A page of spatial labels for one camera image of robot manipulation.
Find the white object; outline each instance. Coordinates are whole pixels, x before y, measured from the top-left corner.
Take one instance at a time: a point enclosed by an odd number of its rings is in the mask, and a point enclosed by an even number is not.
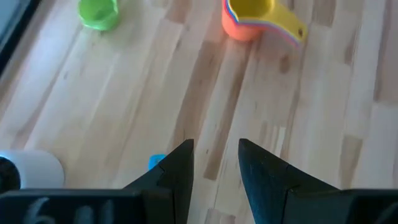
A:
[[[64,173],[60,161],[41,150],[0,150],[0,157],[11,161],[19,172],[21,189],[63,187]]]

